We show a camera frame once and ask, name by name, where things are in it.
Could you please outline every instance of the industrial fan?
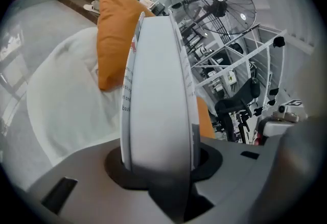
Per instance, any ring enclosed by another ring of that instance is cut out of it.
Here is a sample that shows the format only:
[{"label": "industrial fan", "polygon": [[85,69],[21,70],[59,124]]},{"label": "industrial fan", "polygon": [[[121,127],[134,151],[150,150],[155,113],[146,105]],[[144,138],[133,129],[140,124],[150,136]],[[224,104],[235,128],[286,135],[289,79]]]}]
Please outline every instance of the industrial fan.
[{"label": "industrial fan", "polygon": [[249,29],[255,22],[252,0],[184,0],[172,6],[183,7],[193,23],[182,34],[198,25],[214,33],[232,35]]}]

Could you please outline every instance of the white bean bag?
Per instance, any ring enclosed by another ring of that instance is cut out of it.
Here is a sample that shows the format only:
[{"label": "white bean bag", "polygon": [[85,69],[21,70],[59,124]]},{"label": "white bean bag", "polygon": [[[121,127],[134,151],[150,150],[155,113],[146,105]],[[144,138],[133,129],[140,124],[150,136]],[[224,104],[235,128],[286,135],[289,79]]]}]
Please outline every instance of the white bean bag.
[{"label": "white bean bag", "polygon": [[87,28],[64,40],[28,85],[30,121],[53,165],[75,151],[120,137],[121,88],[98,88],[97,32]]}]

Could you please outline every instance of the chair armrest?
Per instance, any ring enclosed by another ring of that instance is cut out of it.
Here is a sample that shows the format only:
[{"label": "chair armrest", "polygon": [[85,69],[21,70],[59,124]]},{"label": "chair armrest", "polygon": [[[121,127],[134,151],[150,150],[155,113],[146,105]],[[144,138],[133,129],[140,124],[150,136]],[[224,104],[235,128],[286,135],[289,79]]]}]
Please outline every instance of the chair armrest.
[{"label": "chair armrest", "polygon": [[241,99],[241,103],[243,104],[244,106],[244,110],[246,110],[246,112],[249,114],[250,118],[252,117],[252,113],[249,109],[249,107],[247,107],[246,103]]}]

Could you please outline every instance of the wooden platform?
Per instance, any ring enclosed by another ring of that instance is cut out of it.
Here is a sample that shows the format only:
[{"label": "wooden platform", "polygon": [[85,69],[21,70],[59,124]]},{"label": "wooden platform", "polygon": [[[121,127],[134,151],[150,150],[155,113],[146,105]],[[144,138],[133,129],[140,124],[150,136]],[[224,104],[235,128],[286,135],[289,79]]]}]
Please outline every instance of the wooden platform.
[{"label": "wooden platform", "polygon": [[79,14],[83,15],[85,18],[89,19],[91,22],[97,24],[99,15],[96,13],[89,12],[83,8],[85,4],[91,4],[94,0],[58,0],[64,5],[72,8]]}]

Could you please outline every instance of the floor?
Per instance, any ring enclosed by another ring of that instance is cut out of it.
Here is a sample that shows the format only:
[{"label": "floor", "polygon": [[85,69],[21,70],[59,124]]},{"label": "floor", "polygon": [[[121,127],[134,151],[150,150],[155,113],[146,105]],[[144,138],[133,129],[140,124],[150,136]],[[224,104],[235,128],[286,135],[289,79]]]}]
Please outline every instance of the floor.
[{"label": "floor", "polygon": [[52,165],[33,133],[26,105],[29,78],[65,38],[91,21],[58,1],[7,17],[0,29],[0,161],[10,180],[27,189]]}]

